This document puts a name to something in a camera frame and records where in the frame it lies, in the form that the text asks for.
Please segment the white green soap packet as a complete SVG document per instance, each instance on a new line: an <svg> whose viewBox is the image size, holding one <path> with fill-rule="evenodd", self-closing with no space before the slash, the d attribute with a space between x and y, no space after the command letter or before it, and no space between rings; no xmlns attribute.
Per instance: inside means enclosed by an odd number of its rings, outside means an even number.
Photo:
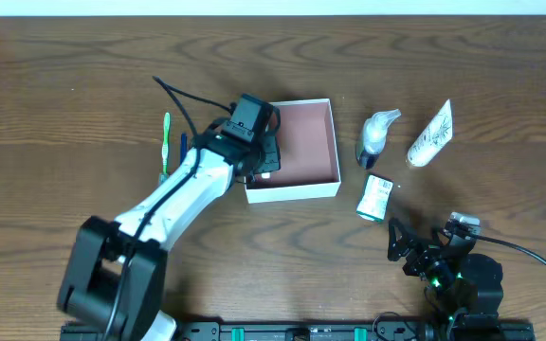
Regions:
<svg viewBox="0 0 546 341"><path fill-rule="evenodd" d="M365 220L383 222L392 189L393 181L370 174L356 207L356 214Z"/></svg>

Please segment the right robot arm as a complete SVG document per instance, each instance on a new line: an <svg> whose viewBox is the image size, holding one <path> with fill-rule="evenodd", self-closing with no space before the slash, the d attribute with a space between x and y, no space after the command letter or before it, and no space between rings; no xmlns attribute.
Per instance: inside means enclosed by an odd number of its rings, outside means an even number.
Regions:
<svg viewBox="0 0 546 341"><path fill-rule="evenodd" d="M392 218L388 260L404 259L404 273L427 283L426 295L445 320L465 324L470 315L496 317L503 298L502 266L473 251L480 232L478 218L458 212L430 238Z"/></svg>

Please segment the white floral lotion tube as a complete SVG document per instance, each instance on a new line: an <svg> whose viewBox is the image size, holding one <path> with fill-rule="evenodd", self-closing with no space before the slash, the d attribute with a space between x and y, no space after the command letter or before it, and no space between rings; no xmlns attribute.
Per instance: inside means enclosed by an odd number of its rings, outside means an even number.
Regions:
<svg viewBox="0 0 546 341"><path fill-rule="evenodd" d="M407 162L416 168L426 166L452 137L452 105L451 100L447 99L428 126L410 146L407 153Z"/></svg>

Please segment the clear foam pump bottle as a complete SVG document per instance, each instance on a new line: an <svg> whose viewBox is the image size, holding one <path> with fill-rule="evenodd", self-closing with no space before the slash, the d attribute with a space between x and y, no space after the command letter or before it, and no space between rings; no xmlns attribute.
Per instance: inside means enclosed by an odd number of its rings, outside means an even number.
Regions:
<svg viewBox="0 0 546 341"><path fill-rule="evenodd" d="M399 109L374 113L363 125L355 145L357 164L369 170L383 152L391 124L401 116Z"/></svg>

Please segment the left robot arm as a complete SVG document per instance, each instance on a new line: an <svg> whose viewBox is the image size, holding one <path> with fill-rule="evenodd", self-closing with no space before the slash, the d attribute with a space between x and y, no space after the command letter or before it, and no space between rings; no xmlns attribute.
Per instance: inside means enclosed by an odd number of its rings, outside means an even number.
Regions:
<svg viewBox="0 0 546 341"><path fill-rule="evenodd" d="M57 308L92 328L95 340L171 340L178 322L161 309L168 255L197 216L236 177L256 173L280 110L239 103L195 134L184 162L153 193L107 221L79 228Z"/></svg>

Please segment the blue disposable razor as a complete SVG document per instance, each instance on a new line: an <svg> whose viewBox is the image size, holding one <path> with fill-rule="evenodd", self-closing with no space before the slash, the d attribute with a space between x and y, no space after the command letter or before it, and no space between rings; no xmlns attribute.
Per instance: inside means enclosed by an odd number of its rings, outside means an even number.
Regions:
<svg viewBox="0 0 546 341"><path fill-rule="evenodd" d="M180 136L180 148L179 148L179 164L182 165L188 153L188 134L182 133Z"/></svg>

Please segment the white cardboard box pink inside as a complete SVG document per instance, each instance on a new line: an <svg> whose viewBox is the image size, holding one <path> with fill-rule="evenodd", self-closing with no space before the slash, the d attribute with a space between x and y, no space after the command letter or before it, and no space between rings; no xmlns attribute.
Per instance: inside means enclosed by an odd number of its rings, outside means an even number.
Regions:
<svg viewBox="0 0 546 341"><path fill-rule="evenodd" d="M279 101L277 131L281 168L245 186L251 204L328 198L341 185L337 141L329 99Z"/></svg>

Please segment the green white toothbrush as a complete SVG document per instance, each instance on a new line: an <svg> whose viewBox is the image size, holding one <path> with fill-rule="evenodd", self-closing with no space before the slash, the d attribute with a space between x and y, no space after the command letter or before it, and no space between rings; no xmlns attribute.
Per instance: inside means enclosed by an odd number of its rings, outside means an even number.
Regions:
<svg viewBox="0 0 546 341"><path fill-rule="evenodd" d="M170 148L170 128L172 125L172 119L169 112L166 112L163 118L163 136L161 146L161 160L162 167L158 176L158 184L162 185L169 177L168 174L168 161L169 161L169 148Z"/></svg>

